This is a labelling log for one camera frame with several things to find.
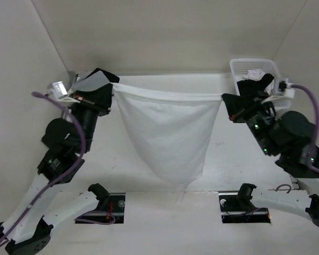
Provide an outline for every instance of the black garment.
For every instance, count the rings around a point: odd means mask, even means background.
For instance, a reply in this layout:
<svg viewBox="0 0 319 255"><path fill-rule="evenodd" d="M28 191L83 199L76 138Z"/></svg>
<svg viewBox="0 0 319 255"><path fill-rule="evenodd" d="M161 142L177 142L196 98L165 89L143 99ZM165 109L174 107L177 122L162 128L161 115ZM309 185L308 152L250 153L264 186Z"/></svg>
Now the black garment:
<svg viewBox="0 0 319 255"><path fill-rule="evenodd" d="M253 81L253 80L239 81L238 88L239 88L240 96L255 97L259 92L263 92L265 88L269 84L271 84L273 80L274 80L274 76L267 73L259 81Z"/></svg>

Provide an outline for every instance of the cable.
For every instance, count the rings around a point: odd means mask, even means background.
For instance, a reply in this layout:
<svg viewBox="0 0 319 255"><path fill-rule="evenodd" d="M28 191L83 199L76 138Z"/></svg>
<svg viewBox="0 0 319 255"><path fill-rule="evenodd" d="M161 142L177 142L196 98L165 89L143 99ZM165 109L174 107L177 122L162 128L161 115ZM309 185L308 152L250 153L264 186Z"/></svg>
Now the cable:
<svg viewBox="0 0 319 255"><path fill-rule="evenodd" d="M292 190L292 186L289 184L280 184L279 186L275 188L275 191L278 191L281 187L285 187L285 186L289 187L289 190L286 192L286 194L288 194Z"/></svg>
<svg viewBox="0 0 319 255"><path fill-rule="evenodd" d="M308 88L306 88L302 85L296 85L296 84L292 84L291 88L303 90L308 95L308 97L310 98L310 100L313 104L314 115L315 115L315 131L314 131L312 142L310 144L310 148L308 151L307 163L308 163L309 169L311 169L319 174L319 169L314 167L312 164L312 161L311 161L311 158L313 157L313 154L315 152L315 144L317 142L317 138L319 135L319 104L318 104L318 101L315 98L314 94Z"/></svg>
<svg viewBox="0 0 319 255"><path fill-rule="evenodd" d="M69 112L68 109L66 109L66 107L62 106L61 104L59 104L58 102L54 101L53 99L43 95L42 93L39 92L32 92L32 96L37 97L37 98L42 98L45 99L47 101L49 101L51 104L53 104L54 106L58 107L59 109L61 109L63 112L65 112L65 114L70 117L70 119L72 120L75 128L78 131L78 135L80 137L80 155L78 156L77 160L74 162L74 164L66 171L64 172L62 175L60 175L58 178L56 178L54 181L50 182L48 185L46 185L32 200L32 202L30 203L30 205L23 211L23 213L19 216L19 218L16 220L16 222L12 225L12 227L10 229L8 229L6 231L6 233L3 235L3 237L0 239L0 247L2 247L3 245L5 245L7 241L5 241L7 239L7 237L9 236L9 234L16 228L16 226L19 224L19 222L25 217L25 215L29 212L29 210L32 208L32 206L37 202L37 200L41 197L41 195L43 195L43 193L50 188L51 186L53 186L54 184L56 184L57 182L59 182L60 180L62 180L63 178L65 178L67 175L69 175L79 164L79 162L81 161L85 150L86 150L86 143L85 143L85 135L83 132L83 129L80 125L80 123L77 121L77 119Z"/></svg>
<svg viewBox="0 0 319 255"><path fill-rule="evenodd" d="M81 219L80 217L85 216L85 214L83 214L82 216L78 217L75 220L78 221L78 222L93 223L93 224L99 224L99 225L112 225L112 224L115 224L115 222L116 222L116 217L112 213L107 212L107 211L90 211L90 212L87 212L87 213L102 213L102 214L106 214L106 215L110 216L110 218L112 220L110 222L108 222L108 223L103 223L103 222L97 222L97 221L89 220L89 219Z"/></svg>

